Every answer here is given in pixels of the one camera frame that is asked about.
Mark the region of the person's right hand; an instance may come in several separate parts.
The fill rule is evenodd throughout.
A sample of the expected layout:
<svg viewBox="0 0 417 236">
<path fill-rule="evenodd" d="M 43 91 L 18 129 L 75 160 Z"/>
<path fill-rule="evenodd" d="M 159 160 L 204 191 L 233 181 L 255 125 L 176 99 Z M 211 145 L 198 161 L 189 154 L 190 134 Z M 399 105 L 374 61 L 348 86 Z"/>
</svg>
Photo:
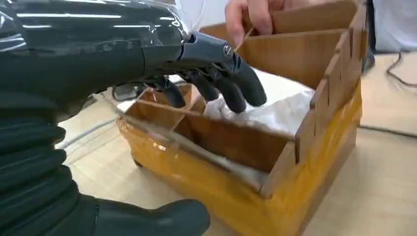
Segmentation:
<svg viewBox="0 0 417 236">
<path fill-rule="evenodd" d="M 244 16 L 248 15 L 250 23 L 261 35 L 272 34 L 271 12 L 295 5 L 295 0 L 231 0 L 225 6 L 227 32 L 237 45 L 242 43 L 245 36 Z"/>
</svg>

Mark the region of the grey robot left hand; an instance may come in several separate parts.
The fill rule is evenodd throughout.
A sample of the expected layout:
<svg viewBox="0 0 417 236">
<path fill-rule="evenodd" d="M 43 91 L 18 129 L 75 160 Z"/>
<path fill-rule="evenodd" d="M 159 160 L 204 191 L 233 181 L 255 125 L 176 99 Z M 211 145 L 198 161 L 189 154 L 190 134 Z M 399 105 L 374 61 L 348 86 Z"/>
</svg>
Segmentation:
<svg viewBox="0 0 417 236">
<path fill-rule="evenodd" d="M 174 107 L 178 74 L 205 100 L 237 113 L 267 98 L 226 41 L 194 31 L 154 0 L 3 0 L 0 3 L 0 233 L 3 236 L 201 236 L 210 215 L 185 199 L 144 209 L 82 194 L 55 145 L 59 122 L 87 98 L 145 84 Z"/>
</svg>

